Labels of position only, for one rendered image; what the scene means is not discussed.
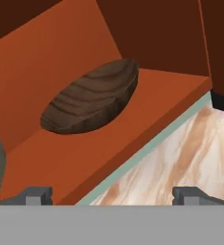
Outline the orange-brown open cabinet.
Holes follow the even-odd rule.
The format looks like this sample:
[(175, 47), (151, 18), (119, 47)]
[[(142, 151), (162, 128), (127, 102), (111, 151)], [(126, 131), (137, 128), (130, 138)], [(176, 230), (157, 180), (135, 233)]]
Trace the orange-brown open cabinet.
[(209, 92), (224, 0), (61, 0), (0, 39), (0, 197), (77, 203)]

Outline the dark brown cabinet door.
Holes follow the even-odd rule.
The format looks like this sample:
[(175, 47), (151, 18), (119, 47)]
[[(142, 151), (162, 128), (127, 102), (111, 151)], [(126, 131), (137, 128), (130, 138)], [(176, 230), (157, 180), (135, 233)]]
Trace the dark brown cabinet door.
[(224, 111), (224, 0), (199, 0), (206, 41), (213, 107)]

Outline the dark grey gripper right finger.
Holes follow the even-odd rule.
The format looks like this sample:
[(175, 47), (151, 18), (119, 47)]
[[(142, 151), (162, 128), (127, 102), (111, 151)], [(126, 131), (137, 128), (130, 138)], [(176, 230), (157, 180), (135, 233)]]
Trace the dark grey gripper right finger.
[(224, 200), (209, 196), (198, 187), (174, 187), (172, 189), (173, 205), (201, 206), (224, 205)]

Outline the dark brown wooden bowl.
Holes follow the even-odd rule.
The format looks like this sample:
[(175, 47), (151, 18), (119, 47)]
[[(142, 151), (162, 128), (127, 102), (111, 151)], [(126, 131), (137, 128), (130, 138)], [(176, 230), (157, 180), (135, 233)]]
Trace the dark brown wooden bowl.
[(138, 76), (139, 65), (133, 59), (103, 64), (50, 101), (40, 117), (41, 127), (56, 134), (79, 134), (107, 125), (127, 106)]

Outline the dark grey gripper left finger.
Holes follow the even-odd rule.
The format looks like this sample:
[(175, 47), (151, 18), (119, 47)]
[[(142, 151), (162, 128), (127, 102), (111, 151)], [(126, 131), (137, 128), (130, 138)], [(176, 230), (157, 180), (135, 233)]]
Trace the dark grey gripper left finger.
[(0, 200), (0, 205), (43, 206), (52, 205), (52, 187), (27, 187), (17, 195)]

